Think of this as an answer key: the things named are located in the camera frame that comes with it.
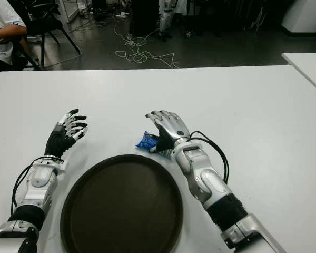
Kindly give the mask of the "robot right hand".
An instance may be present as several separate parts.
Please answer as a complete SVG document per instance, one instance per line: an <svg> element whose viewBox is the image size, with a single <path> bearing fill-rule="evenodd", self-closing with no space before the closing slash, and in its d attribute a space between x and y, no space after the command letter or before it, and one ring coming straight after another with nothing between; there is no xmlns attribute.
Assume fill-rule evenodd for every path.
<svg viewBox="0 0 316 253"><path fill-rule="evenodd" d="M150 153L173 150L177 145L190 138L187 126L176 113L164 110L152 111L145 117L150 119L159 131L157 144L150 149Z"/></svg>

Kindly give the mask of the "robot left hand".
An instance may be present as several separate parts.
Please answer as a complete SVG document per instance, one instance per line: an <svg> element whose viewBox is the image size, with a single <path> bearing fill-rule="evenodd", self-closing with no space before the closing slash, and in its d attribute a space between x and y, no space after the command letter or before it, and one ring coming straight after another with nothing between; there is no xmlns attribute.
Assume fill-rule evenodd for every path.
<svg viewBox="0 0 316 253"><path fill-rule="evenodd" d="M88 130L87 116L78 115L79 109L66 112L55 124L48 137L45 156L61 158Z"/></svg>

